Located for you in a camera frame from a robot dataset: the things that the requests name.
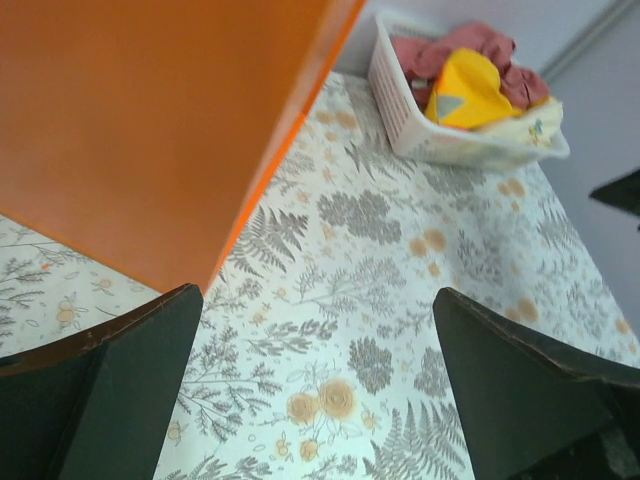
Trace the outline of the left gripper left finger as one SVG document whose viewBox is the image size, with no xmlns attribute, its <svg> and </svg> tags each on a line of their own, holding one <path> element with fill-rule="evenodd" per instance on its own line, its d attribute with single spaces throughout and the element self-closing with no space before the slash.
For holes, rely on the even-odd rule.
<svg viewBox="0 0 640 480">
<path fill-rule="evenodd" d="M 202 307 L 185 284 L 2 358 L 2 478 L 152 478 Z"/>
</svg>

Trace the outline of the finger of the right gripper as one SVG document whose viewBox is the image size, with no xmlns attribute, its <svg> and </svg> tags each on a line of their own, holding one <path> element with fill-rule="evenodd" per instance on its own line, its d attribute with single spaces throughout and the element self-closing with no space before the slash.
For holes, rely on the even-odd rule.
<svg viewBox="0 0 640 480">
<path fill-rule="evenodd" d="M 604 205 L 638 217 L 640 215 L 640 170 L 636 169 L 593 190 L 589 197 Z"/>
</svg>

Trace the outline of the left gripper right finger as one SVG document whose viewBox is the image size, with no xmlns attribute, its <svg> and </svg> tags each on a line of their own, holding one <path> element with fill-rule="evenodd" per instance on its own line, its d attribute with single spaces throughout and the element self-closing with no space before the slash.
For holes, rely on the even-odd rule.
<svg viewBox="0 0 640 480">
<path fill-rule="evenodd" d="M 434 319 L 478 479 L 636 479 L 639 371 L 452 288 Z"/>
</svg>

